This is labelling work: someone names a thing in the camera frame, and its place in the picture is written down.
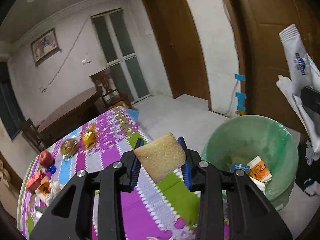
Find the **tablecloth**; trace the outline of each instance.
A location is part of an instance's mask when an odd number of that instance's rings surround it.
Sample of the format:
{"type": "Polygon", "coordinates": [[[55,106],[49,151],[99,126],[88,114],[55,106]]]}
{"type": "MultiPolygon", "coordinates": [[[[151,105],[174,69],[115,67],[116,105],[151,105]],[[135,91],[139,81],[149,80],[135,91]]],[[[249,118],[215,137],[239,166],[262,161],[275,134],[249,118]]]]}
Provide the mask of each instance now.
{"type": "MultiPolygon", "coordinates": [[[[60,145],[53,144],[48,151],[55,158],[57,172],[52,176],[39,165],[38,156],[30,164],[23,180],[17,210],[17,226],[26,239],[34,228],[35,207],[45,207],[36,195],[26,190],[27,180],[39,169],[43,169],[51,180],[66,184],[81,169],[89,173],[100,171],[120,160],[124,152],[134,148],[138,138],[145,143],[151,141],[143,128],[128,114],[126,108],[116,107],[85,125],[65,138],[80,139],[92,123],[98,132],[97,145],[88,151],[80,141],[79,151],[69,160],[62,160],[60,145]]],[[[191,193],[183,184],[181,170],[177,169],[161,182],[155,184],[141,167],[138,185],[132,193],[121,193],[124,229],[127,240],[194,239],[198,223],[199,193],[191,193]]],[[[97,239],[97,205],[99,192],[93,204],[92,239],[97,239]]]]}

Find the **window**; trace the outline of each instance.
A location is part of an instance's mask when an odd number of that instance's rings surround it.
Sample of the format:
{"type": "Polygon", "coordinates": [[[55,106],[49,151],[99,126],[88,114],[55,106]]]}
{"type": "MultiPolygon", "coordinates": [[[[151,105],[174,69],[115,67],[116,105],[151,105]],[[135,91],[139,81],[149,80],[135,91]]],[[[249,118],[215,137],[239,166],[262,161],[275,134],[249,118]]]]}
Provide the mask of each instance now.
{"type": "Polygon", "coordinates": [[[149,95],[137,54],[126,27],[123,10],[92,17],[112,78],[120,93],[135,103],[149,95]]]}
{"type": "Polygon", "coordinates": [[[20,132],[20,122],[25,118],[14,95],[6,62],[0,62],[0,117],[13,140],[20,132]]]}

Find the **red box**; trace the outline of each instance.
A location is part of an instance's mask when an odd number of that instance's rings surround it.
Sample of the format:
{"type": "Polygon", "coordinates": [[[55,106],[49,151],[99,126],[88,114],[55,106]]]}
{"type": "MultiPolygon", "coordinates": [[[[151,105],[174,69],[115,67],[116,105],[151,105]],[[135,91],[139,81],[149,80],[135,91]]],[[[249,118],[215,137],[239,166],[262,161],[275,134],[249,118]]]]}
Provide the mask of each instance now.
{"type": "Polygon", "coordinates": [[[35,193],[36,189],[40,187],[41,180],[45,177],[45,174],[39,170],[35,175],[28,179],[26,189],[32,194],[35,193]]]}

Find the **white plastic bag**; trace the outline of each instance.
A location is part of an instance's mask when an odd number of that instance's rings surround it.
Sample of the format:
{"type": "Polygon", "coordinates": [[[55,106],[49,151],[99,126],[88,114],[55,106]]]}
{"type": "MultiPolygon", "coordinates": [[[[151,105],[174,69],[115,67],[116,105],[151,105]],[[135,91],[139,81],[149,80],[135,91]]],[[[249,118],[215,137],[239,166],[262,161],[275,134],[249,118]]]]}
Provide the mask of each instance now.
{"type": "Polygon", "coordinates": [[[317,68],[316,64],[313,62],[312,58],[309,56],[309,54],[308,54],[308,60],[310,63],[313,89],[320,92],[320,71],[317,68]]]}
{"type": "Polygon", "coordinates": [[[303,46],[297,27],[294,24],[281,31],[279,36],[289,67],[293,93],[296,96],[300,96],[302,88],[312,87],[308,54],[303,46]]]}
{"type": "Polygon", "coordinates": [[[312,158],[313,160],[318,160],[320,158],[320,132],[318,131],[318,127],[320,127],[320,115],[302,106],[301,98],[293,94],[293,85],[289,78],[283,77],[282,75],[278,77],[279,80],[276,82],[276,85],[285,95],[290,106],[306,128],[315,153],[312,158]]]}

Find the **bread slice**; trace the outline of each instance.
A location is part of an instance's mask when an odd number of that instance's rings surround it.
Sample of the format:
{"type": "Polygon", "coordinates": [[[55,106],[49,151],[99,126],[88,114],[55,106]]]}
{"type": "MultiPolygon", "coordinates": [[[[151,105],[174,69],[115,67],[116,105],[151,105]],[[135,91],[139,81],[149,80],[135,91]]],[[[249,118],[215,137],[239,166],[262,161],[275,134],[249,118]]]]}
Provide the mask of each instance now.
{"type": "Polygon", "coordinates": [[[186,154],[172,133],[135,149],[134,153],[155,183],[186,162],[186,154]]]}

